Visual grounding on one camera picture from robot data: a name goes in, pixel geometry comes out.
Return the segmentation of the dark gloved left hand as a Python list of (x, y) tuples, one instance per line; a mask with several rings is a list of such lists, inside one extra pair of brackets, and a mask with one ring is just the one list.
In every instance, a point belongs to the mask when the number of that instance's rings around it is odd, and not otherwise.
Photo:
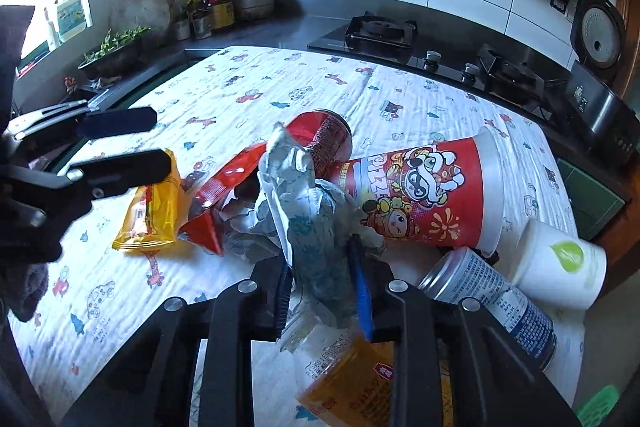
[(47, 263), (1, 268), (1, 301), (18, 321), (30, 321), (49, 286)]

